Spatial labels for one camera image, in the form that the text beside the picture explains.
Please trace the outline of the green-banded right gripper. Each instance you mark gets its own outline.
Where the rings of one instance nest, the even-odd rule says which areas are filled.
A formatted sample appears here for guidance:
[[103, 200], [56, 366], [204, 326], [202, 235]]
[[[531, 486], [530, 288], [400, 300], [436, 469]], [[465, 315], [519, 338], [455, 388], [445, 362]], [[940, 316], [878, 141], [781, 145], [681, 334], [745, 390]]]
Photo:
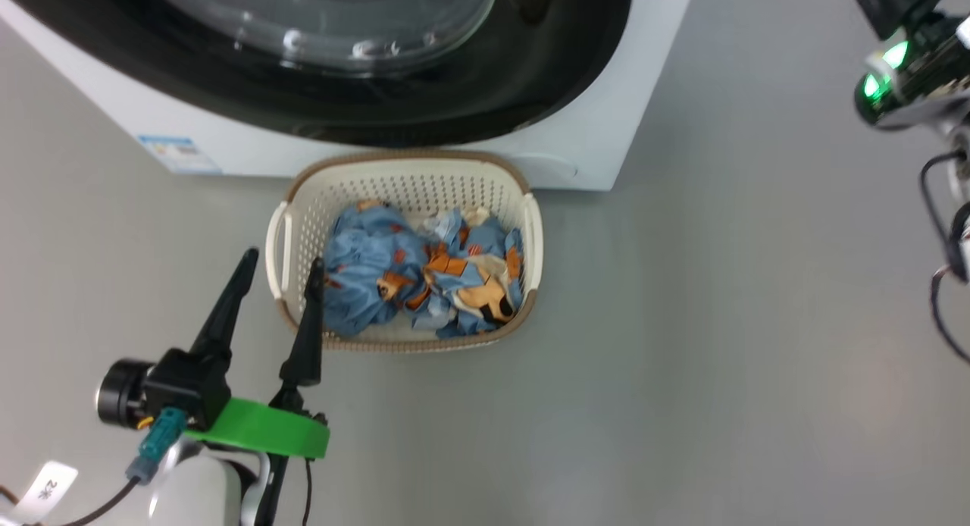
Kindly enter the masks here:
[[856, 113], [875, 129], [959, 122], [968, 115], [968, 18], [935, 14], [898, 29], [864, 60]]

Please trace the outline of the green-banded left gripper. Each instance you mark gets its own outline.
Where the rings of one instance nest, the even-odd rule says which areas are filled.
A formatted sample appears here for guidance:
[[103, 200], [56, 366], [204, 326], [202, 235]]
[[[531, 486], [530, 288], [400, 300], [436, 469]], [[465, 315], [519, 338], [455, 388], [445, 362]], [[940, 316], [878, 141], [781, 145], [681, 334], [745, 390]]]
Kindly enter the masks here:
[[[259, 250], [242, 254], [189, 353], [231, 360], [240, 304], [249, 294]], [[228, 449], [316, 460], [325, 457], [330, 429], [304, 410], [300, 390], [322, 380], [324, 262], [315, 258], [302, 298], [305, 308], [291, 353], [270, 404], [235, 398], [221, 358], [163, 358], [157, 363], [121, 359], [97, 389], [104, 424], [146, 431], [141, 453], [158, 461], [181, 437]]]

